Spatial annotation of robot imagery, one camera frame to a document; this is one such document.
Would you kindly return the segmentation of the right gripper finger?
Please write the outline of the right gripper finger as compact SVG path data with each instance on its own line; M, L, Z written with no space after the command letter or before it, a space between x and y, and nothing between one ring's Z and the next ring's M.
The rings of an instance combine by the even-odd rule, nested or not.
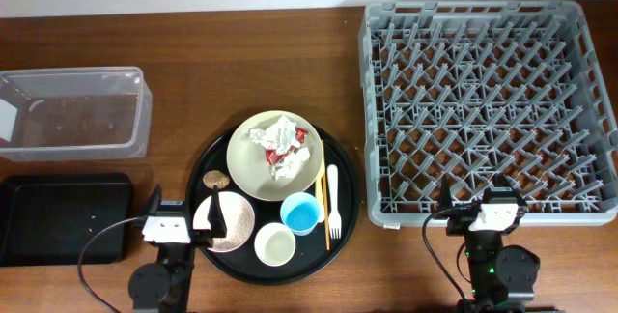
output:
M490 188L490 199L510 198L519 206L526 207L527 203L521 195L511 186L506 176L498 173L492 177L492 187Z
M450 183L448 176L444 174L440 182L440 192L437 201L437 211L443 212L453 208L453 200L451 195Z

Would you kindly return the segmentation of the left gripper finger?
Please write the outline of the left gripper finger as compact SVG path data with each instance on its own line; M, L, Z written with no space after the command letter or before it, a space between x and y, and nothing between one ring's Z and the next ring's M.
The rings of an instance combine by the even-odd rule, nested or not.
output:
M158 207L162 201L162 187L157 185L151 193L149 199L142 208L142 215L144 217L155 215Z
M207 220L211 226L213 238L225 238L227 236L227 225L221 210L218 191L212 193Z

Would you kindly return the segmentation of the small pink plate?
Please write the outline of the small pink plate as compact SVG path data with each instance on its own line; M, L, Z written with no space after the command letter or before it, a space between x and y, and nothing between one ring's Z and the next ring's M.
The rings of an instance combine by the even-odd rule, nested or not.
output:
M220 191L218 195L227 233L225 238L215 238L209 251L227 253L249 240L255 226L255 213L248 200L238 193Z

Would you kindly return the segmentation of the brown cookie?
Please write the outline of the brown cookie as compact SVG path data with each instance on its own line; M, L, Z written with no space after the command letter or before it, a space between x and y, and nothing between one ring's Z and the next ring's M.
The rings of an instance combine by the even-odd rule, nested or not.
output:
M202 181L209 189L223 189L229 185L230 178L219 170L211 170L203 176Z

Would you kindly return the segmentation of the white cup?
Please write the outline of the white cup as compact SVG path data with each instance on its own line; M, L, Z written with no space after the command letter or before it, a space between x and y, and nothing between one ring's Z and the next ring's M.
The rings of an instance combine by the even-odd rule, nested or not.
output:
M267 266L280 267L295 254L295 234L282 223L269 223L256 234L254 249L258 259Z

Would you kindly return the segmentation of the red snack wrapper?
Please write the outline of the red snack wrapper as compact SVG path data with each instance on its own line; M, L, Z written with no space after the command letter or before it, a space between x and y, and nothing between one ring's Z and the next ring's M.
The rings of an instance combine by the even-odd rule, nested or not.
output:
M295 128L295 139L298 144L293 144L285 154L277 154L274 149L265 149L266 160L269 166L272 166L282 161L286 156L300 148L300 145L305 142L308 131L302 128Z

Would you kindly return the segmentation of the small white tissue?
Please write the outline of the small white tissue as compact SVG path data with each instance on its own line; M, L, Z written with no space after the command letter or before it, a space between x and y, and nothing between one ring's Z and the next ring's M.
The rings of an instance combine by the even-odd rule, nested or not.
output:
M307 147L293 149L270 167L270 175L275 181L281 178L292 179L298 174L309 158L310 151Z

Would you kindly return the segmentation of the white napkin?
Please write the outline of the white napkin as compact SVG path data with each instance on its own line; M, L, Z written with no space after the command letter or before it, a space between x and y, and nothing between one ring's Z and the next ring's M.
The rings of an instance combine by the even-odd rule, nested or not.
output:
M249 138L254 144L261 145L267 150L274 150L278 155L283 155L291 148L301 146L301 143L296 139L295 125L296 122L282 115L275 124L266 129L252 128L249 130Z

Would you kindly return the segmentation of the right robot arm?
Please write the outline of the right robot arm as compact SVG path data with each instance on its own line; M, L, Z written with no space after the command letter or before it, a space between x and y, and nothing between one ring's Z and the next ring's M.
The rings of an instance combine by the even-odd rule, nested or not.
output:
M527 213L524 199L502 174L482 199L454 205L447 177L441 179L436 215L447 220L446 234L463 237L472 297L457 303L459 312L523 312L534 299L540 258L503 237L520 226Z

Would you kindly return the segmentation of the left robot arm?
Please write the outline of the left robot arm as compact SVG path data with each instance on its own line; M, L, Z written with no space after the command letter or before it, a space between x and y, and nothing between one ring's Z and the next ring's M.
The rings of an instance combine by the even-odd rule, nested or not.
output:
M164 202L157 186L140 211L138 224L145 242L158 249L155 261L140 266L128 282L134 312L185 312L195 250L211 248L213 241L227 236L227 225L220 207L219 189L212 191L207 221L210 227L191 227L191 214L185 202Z

